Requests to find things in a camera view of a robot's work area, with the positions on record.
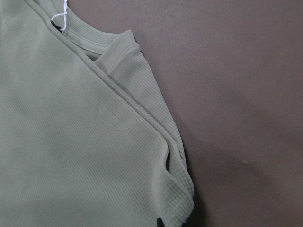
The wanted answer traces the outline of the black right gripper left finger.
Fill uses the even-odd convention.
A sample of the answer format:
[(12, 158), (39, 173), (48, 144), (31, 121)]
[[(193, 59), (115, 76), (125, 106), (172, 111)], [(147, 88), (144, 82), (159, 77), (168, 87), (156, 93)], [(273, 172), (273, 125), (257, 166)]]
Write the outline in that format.
[(165, 227), (162, 218), (157, 218), (157, 227)]

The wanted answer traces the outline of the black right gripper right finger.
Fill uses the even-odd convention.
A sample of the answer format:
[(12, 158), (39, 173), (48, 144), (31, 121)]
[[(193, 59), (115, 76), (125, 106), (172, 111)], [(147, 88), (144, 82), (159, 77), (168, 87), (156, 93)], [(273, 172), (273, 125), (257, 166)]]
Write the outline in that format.
[(186, 227), (187, 226), (187, 219), (183, 222), (183, 224), (181, 225), (181, 227)]

